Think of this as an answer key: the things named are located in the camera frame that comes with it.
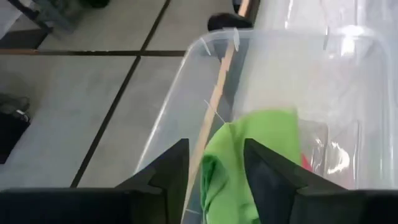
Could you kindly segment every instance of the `floor tile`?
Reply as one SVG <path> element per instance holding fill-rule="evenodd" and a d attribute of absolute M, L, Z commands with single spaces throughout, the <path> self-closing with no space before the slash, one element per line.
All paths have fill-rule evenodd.
<path fill-rule="evenodd" d="M 114 187 L 133 175 L 181 59 L 141 59 L 79 187 Z"/>
<path fill-rule="evenodd" d="M 68 187 L 133 61 L 1 56 L 0 92 L 31 98 L 32 124 L 0 165 L 0 189 Z"/>
<path fill-rule="evenodd" d="M 49 35 L 40 48 L 139 50 L 164 2 L 164 0 L 111 0 L 103 9 L 85 12 L 72 34 L 56 30 L 55 35 Z"/>
<path fill-rule="evenodd" d="M 233 12 L 232 0 L 171 0 L 149 50 L 186 50 L 206 34 L 207 20 L 218 12 Z"/>

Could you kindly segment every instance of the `clear plastic container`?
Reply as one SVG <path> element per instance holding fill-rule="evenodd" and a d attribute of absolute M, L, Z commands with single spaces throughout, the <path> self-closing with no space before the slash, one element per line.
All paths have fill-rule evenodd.
<path fill-rule="evenodd" d="M 233 56 L 223 63 L 229 66 L 220 88 L 227 49 Z M 182 60 L 136 171 L 181 138 L 189 138 L 194 155 L 206 122 L 208 141 L 224 122 L 243 114 L 289 107 L 300 119 L 320 124 L 306 128 L 327 135 L 325 152 L 316 152 L 323 169 L 317 174 L 348 189 L 396 188 L 396 52 L 394 43 L 356 26 L 327 35 L 288 30 L 204 35 Z M 217 91 L 222 96 L 214 104 Z M 309 132 L 316 136 L 316 130 Z"/>

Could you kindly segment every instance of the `green cloth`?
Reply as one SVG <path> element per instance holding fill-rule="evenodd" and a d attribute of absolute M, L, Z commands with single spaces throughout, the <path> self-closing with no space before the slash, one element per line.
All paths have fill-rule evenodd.
<path fill-rule="evenodd" d="M 224 124 L 208 143 L 201 166 L 201 206 L 208 224 L 260 223 L 243 164 L 253 138 L 301 165 L 295 111 L 263 110 Z"/>

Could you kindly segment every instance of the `tiled floor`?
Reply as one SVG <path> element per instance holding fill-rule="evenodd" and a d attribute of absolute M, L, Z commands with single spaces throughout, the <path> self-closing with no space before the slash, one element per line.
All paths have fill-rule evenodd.
<path fill-rule="evenodd" d="M 164 0 L 111 0 L 87 12 L 72 34 L 56 32 L 41 49 L 139 50 Z M 186 50 L 230 0 L 171 0 L 149 50 Z M 134 57 L 1 56 L 0 91 L 32 100 L 32 124 L 0 166 L 0 189 L 68 187 Z M 112 187 L 133 175 L 180 65 L 179 57 L 142 57 L 79 187 Z"/>

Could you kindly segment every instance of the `grout line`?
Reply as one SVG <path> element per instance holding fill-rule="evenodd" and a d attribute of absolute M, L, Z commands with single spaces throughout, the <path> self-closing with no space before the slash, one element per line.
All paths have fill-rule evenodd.
<path fill-rule="evenodd" d="M 166 9 L 170 5 L 170 1 L 171 0 L 166 0 L 162 9 L 160 10 L 159 14 L 157 15 L 157 18 L 156 18 L 154 24 L 152 25 L 152 28 L 150 29 L 150 31 L 140 49 L 140 53 L 145 52 L 145 49 L 149 45 L 150 40 L 153 38 L 155 31 L 156 31 L 157 27 L 159 26 L 164 13 L 166 12 Z M 118 106 L 120 99 L 122 98 L 123 93 L 126 90 L 128 84 L 129 84 L 129 81 L 130 81 L 131 77 L 133 76 L 134 71 L 136 70 L 140 60 L 141 60 L 141 56 L 139 55 L 136 57 L 133 64 L 131 65 L 130 70 L 128 71 L 125 79 L 122 82 L 122 85 L 120 86 L 118 94 L 116 94 L 116 96 L 112 102 L 112 105 L 109 108 L 109 111 L 106 113 L 106 116 L 105 116 L 103 122 L 101 123 L 101 126 L 99 127 L 99 130 L 98 130 L 93 142 L 91 143 L 91 146 L 88 149 L 88 152 L 87 152 L 85 158 L 83 159 L 83 162 L 81 163 L 81 165 L 76 173 L 75 178 L 73 179 L 72 183 L 70 184 L 70 187 L 77 187 L 79 185 L 80 180 L 83 177 L 83 174 L 85 173 L 85 171 L 88 167 L 88 164 L 90 163 L 90 160 L 93 157 L 95 150 L 96 150 L 98 144 L 100 143 L 100 140 L 101 140 L 109 122 L 111 121 L 112 115 L 113 115 L 114 111 L 116 110 L 116 107 Z"/>
<path fill-rule="evenodd" d="M 36 50 L 36 49 L 0 49 L 0 55 L 183 57 L 185 55 L 185 51 L 184 50 Z"/>
<path fill-rule="evenodd" d="M 99 127 L 99 130 L 98 130 L 97 134 L 95 135 L 95 138 L 94 138 L 93 142 L 91 143 L 91 146 L 88 149 L 88 152 L 87 152 L 85 158 L 83 159 L 83 162 L 81 162 L 81 165 L 76 173 L 75 178 L 73 179 L 72 183 L 70 184 L 70 187 L 77 187 L 81 178 L 83 177 L 83 174 L 85 173 L 85 171 L 88 167 L 88 163 L 90 162 L 91 158 L 93 157 L 94 152 L 95 152 L 98 144 L 100 143 L 102 135 L 104 134 L 106 127 L 108 126 L 109 122 L 111 121 L 112 115 L 113 115 L 114 111 L 116 110 L 116 107 L 118 106 L 120 99 L 122 98 L 123 93 L 126 90 L 127 85 L 129 84 L 129 81 L 130 81 L 134 71 L 136 70 L 140 60 L 141 60 L 140 56 L 138 56 L 138 57 L 136 57 L 136 59 L 134 59 L 134 62 L 131 65 L 131 68 L 128 71 L 125 79 L 123 80 L 123 83 L 120 86 L 120 89 L 119 89 L 118 93 L 116 94 L 116 96 L 112 102 L 112 105 L 109 108 L 109 111 L 106 113 L 106 116 L 105 116 L 101 126 Z"/>

